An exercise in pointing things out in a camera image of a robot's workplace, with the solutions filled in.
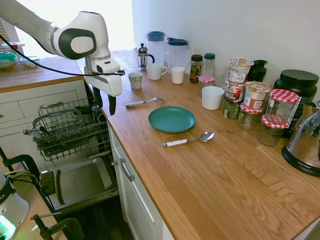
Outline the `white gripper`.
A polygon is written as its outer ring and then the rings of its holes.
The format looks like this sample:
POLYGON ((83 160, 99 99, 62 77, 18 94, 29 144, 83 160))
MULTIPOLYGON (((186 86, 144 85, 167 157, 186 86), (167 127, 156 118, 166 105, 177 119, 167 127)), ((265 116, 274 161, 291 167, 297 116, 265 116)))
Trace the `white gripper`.
POLYGON ((93 86, 93 94, 99 108, 103 107, 100 90, 108 94, 109 113, 111 116, 114 115, 117 105, 116 96, 121 95, 123 91, 121 76, 111 71, 109 75, 85 76, 84 78, 87 83, 93 86))

